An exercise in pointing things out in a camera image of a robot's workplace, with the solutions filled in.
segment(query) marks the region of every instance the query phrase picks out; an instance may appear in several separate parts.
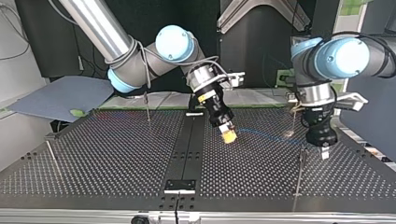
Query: white cable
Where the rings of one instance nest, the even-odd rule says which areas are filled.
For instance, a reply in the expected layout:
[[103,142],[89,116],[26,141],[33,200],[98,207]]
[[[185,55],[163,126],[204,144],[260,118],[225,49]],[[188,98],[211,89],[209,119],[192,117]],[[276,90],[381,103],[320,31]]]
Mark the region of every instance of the white cable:
[[70,21],[71,23],[73,23],[73,24],[75,24],[75,25],[78,25],[75,21],[72,21],[72,20],[70,20],[69,18],[67,18],[67,17],[59,10],[59,8],[57,8],[57,7],[55,6],[55,4],[52,2],[52,0],[49,0],[49,3],[50,3],[50,5],[52,6],[52,8],[53,8],[62,18],[64,18],[64,19],[67,20],[67,21]]

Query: metal frame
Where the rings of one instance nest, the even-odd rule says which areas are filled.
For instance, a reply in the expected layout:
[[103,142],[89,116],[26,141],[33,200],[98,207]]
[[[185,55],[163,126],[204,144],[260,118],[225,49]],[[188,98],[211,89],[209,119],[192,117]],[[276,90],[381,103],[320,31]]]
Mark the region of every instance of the metal frame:
[[[56,197],[49,195],[45,197],[45,200],[40,196],[0,195],[0,202],[3,205],[3,208],[0,208],[0,223],[129,223],[132,217],[136,215],[150,217],[152,220],[157,220],[156,223],[159,223],[159,220],[161,223],[175,223],[176,211],[180,221],[189,223],[228,223],[229,221],[235,221],[236,223],[249,223],[250,221],[260,221],[262,223],[281,221],[331,223],[396,222],[396,215],[369,216],[361,214],[395,213],[395,201],[387,198],[368,199],[366,201],[363,198],[358,200],[350,197],[334,199],[326,196],[308,197],[304,195],[295,195],[295,197],[288,197],[282,200],[277,198],[269,198],[267,200],[255,198],[225,200],[222,198],[207,199],[201,197],[199,186],[204,153],[205,116],[183,117],[184,122],[179,130],[172,160],[168,164],[163,181],[165,184],[168,179],[197,180],[198,188],[195,194],[168,195],[161,193],[159,197],[152,199],[139,197],[102,198],[78,195]],[[63,132],[69,132],[85,119],[79,120]],[[396,175],[376,157],[370,156],[371,154],[358,143],[343,133],[341,133],[340,141],[345,147],[352,149],[352,152],[349,151],[348,153],[354,153],[356,156],[361,157],[361,161],[365,161],[372,169],[380,172],[382,176],[386,176],[391,183],[396,183]],[[38,155],[40,150],[48,149],[43,144],[38,149],[33,150],[32,154],[37,152]],[[26,162],[28,160],[15,162],[2,172],[1,176],[7,176],[7,174],[15,172],[16,169],[19,169]],[[315,167],[305,167],[305,169],[315,169]],[[141,209],[152,212],[135,212]],[[334,211],[352,213],[340,214],[333,213]]]
[[[151,223],[175,223],[173,212],[0,209],[0,223],[131,223],[135,216]],[[177,214],[181,223],[395,223],[394,215],[357,213],[189,213]]]
[[294,27],[298,31],[303,31],[311,20],[306,16],[300,5],[297,6],[297,11],[294,13],[296,4],[296,0],[233,0],[220,16],[218,28],[222,34],[226,34],[254,7],[269,6],[276,9],[290,23],[294,22]]

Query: wire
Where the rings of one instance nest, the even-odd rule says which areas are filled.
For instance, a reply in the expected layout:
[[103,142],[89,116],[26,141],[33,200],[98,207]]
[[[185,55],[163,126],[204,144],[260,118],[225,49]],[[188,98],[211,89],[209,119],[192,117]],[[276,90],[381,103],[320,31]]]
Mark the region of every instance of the wire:
[[291,36],[294,35],[294,20],[296,19],[296,13],[297,13],[297,8],[298,8],[298,1],[296,0],[296,5],[293,10],[293,17],[291,18]]
[[[20,33],[20,31],[18,31],[18,29],[14,26],[14,24],[13,24],[13,23],[11,22],[11,20],[9,19],[8,15],[7,15],[1,8],[6,8],[6,9],[8,9],[10,12],[12,12],[12,13],[15,15],[15,17],[18,19],[19,25],[21,26],[21,33]],[[14,30],[15,30],[15,32],[18,34],[18,36],[20,36],[20,37],[23,39],[23,41],[25,41],[26,44],[27,44],[26,49],[25,49],[23,52],[18,53],[18,54],[13,55],[13,56],[6,57],[6,58],[0,58],[0,61],[11,60],[11,59],[18,58],[18,57],[22,56],[23,54],[25,54],[25,53],[29,50],[29,48],[30,48],[30,43],[29,43],[29,41],[27,40],[27,38],[25,37],[25,32],[23,31],[23,26],[21,25],[21,18],[20,18],[20,16],[18,15],[18,13],[17,13],[12,7],[9,7],[9,6],[7,6],[7,5],[1,4],[1,5],[0,5],[0,11],[2,12],[2,14],[3,14],[3,16],[6,18],[6,20],[9,22],[9,24],[14,28]]]
[[96,57],[95,57],[95,45],[92,43],[92,61],[93,64],[101,71],[107,72],[108,69],[103,69],[101,68],[97,63],[96,63]]
[[[5,8],[8,9],[8,11],[10,11],[12,14],[14,14],[14,16],[17,18],[18,24],[21,27],[21,31],[19,31],[14,23],[12,23],[12,21],[9,19],[9,17],[6,15],[6,13],[1,9],[1,8]],[[28,42],[27,40],[27,36],[26,33],[23,30],[23,26],[22,26],[22,22],[21,22],[21,17],[18,15],[18,13],[14,10],[14,8],[9,7],[7,5],[0,5],[0,11],[2,12],[3,16],[6,18],[6,20],[8,21],[8,23],[11,25],[11,27],[17,32],[17,34],[26,42]]]
[[55,4],[52,2],[52,0],[49,0],[49,3],[50,3],[50,5],[52,6],[52,8],[62,17],[62,18],[64,18],[65,20],[67,20],[67,21],[70,21],[71,23],[73,23],[73,24],[75,24],[76,26],[78,26],[78,24],[75,22],[75,21],[73,21],[73,20],[70,20],[69,18],[67,18],[62,12],[61,12],[61,10],[59,10],[59,8],[57,8],[56,6],[55,6]]

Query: black cable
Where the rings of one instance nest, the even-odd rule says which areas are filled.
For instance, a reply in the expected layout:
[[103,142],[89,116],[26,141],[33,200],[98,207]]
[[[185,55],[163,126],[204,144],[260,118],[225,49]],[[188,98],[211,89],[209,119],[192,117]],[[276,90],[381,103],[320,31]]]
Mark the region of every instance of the black cable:
[[27,47],[26,47],[26,49],[23,52],[21,52],[21,53],[19,53],[17,55],[14,55],[14,56],[6,57],[6,58],[0,58],[0,61],[10,60],[10,59],[15,59],[15,58],[21,57],[23,54],[25,54],[27,52],[27,50],[29,48],[30,48],[30,44],[27,43]]
[[93,64],[101,71],[107,72],[108,69],[101,68],[97,63],[96,63],[96,57],[95,57],[95,45],[92,43],[92,60]]
[[177,202],[176,202],[176,206],[175,206],[175,222],[176,224],[178,224],[178,213],[177,213],[177,209],[178,209],[178,200],[180,197],[180,193],[177,195]]
[[81,50],[80,50],[80,47],[79,47],[79,44],[78,44],[76,26],[73,26],[73,34],[74,34],[74,38],[75,38],[75,41],[76,41],[77,53],[78,53],[79,58],[82,61],[86,62],[88,64],[88,66],[93,70],[93,72],[91,74],[91,77],[94,77],[95,74],[97,74],[100,78],[105,78],[105,77],[103,77],[101,74],[99,74],[96,71],[96,66],[91,61],[87,60],[84,56],[82,56],[82,53],[81,53]]
[[291,18],[291,36],[294,35],[294,20],[296,19],[296,13],[297,13],[297,8],[298,8],[298,1],[296,0],[296,5],[293,10],[293,17]]

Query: metal rod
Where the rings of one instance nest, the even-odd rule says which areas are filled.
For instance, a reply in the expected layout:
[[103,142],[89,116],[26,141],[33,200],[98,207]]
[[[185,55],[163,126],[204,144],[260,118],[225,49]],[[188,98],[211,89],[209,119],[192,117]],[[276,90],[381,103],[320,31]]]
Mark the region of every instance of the metal rod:
[[60,0],[76,23],[108,61],[128,52],[131,38],[104,0]]
[[51,157],[52,157],[55,161],[57,161],[57,160],[56,160],[56,157],[55,157],[55,154],[53,154],[53,150],[52,150],[52,146],[50,145],[50,141],[46,141],[46,143],[47,143],[47,146],[49,147],[49,152],[50,152]]

